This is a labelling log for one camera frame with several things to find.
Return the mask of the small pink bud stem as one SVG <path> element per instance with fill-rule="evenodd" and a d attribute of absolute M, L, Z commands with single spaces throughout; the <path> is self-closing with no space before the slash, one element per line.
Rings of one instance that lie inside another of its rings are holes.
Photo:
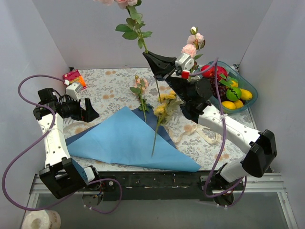
<path fill-rule="evenodd" d="M 135 94 L 140 102 L 139 109 L 143 113 L 144 121 L 147 122 L 146 113 L 149 113 L 153 110 L 153 106 L 147 103 L 147 99 L 144 96 L 144 92 L 148 86 L 147 81 L 143 78 L 140 78 L 138 75 L 135 76 L 135 85 L 130 87 L 130 90 Z"/>

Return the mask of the yellow rose stem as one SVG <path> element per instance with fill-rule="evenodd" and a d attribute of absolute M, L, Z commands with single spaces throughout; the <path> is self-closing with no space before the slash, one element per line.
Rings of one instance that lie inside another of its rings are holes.
<path fill-rule="evenodd" d="M 155 129 L 151 156 L 154 154 L 159 127 L 166 124 L 170 120 L 170 117 L 180 105 L 181 101 L 179 101 L 177 97 L 176 92 L 171 90 L 168 94 L 161 94 L 159 98 L 161 104 L 158 105 L 154 110 L 154 115 L 157 117 L 157 126 Z"/>

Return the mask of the cream ribbon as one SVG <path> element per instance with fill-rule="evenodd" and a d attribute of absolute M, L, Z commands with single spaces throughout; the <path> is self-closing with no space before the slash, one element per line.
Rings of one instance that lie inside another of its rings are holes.
<path fill-rule="evenodd" d="M 76 141 L 78 138 L 81 138 L 83 143 L 89 145 L 89 138 L 85 139 L 82 136 L 90 132 L 88 136 L 97 137 L 98 141 L 108 140 L 109 142 L 115 142 L 116 145 L 119 143 L 131 146 L 140 145 L 151 149 L 156 125 L 156 121 L 152 119 L 148 120 L 146 124 L 144 121 L 139 120 L 128 121 L 127 123 L 104 121 L 98 124 L 77 122 L 64 127 L 63 131 L 66 136 L 67 145 Z M 174 122 L 172 120 L 159 127 L 157 138 L 162 142 L 166 141 L 168 144 L 176 147 L 185 135 L 192 134 L 198 135 L 198 138 L 203 138 L 209 144 L 218 144 L 221 142 L 220 134 L 215 133 L 208 127 L 195 124 L 194 122 L 183 124 L 179 121 Z"/>

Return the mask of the pink rose stem long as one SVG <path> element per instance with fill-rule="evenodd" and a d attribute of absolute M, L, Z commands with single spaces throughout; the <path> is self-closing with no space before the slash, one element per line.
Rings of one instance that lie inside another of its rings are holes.
<path fill-rule="evenodd" d="M 122 10 L 126 10 L 129 17 L 126 18 L 125 24 L 119 24 L 115 30 L 122 32 L 122 37 L 126 40 L 137 40 L 138 47 L 144 48 L 144 53 L 148 54 L 148 48 L 145 42 L 146 38 L 151 37 L 151 31 L 142 31 L 142 27 L 145 26 L 143 21 L 143 15 L 137 11 L 137 7 L 141 5 L 141 0 L 99 0 L 102 4 L 111 6 L 116 3 Z"/>

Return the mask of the blue wrapping paper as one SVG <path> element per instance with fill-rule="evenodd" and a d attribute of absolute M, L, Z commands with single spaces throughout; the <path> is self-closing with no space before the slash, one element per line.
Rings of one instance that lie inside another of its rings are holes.
<path fill-rule="evenodd" d="M 151 169 L 196 172 L 201 167 L 123 107 L 102 123 L 66 139 L 71 156 Z"/>

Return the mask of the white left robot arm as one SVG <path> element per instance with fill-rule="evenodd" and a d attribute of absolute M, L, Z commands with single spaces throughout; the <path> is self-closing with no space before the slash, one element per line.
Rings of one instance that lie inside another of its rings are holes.
<path fill-rule="evenodd" d="M 45 166 L 39 171 L 39 176 L 57 199 L 83 187 L 96 191 L 102 184 L 96 168 L 83 168 L 71 158 L 63 133 L 65 118 L 89 123 L 99 117 L 89 98 L 85 99 L 85 108 L 81 107 L 78 97 L 80 90 L 81 86 L 77 83 L 69 85 L 60 97 L 52 88 L 39 90 L 40 102 L 33 111 L 42 133 L 46 135 Z"/>

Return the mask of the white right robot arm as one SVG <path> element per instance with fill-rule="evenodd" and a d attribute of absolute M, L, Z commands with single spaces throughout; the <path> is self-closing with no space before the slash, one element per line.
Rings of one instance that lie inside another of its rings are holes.
<path fill-rule="evenodd" d="M 185 118 L 221 134 L 223 140 L 234 143 L 244 156 L 224 164 L 216 173 L 210 172 L 204 186 L 230 190 L 246 176 L 262 177 L 277 156 L 275 135 L 266 129 L 260 132 L 225 116 L 209 103 L 213 93 L 211 82 L 190 73 L 194 60 L 183 53 L 179 58 L 164 57 L 151 51 L 142 53 L 154 78 L 166 81 L 183 101 L 180 105 Z"/>

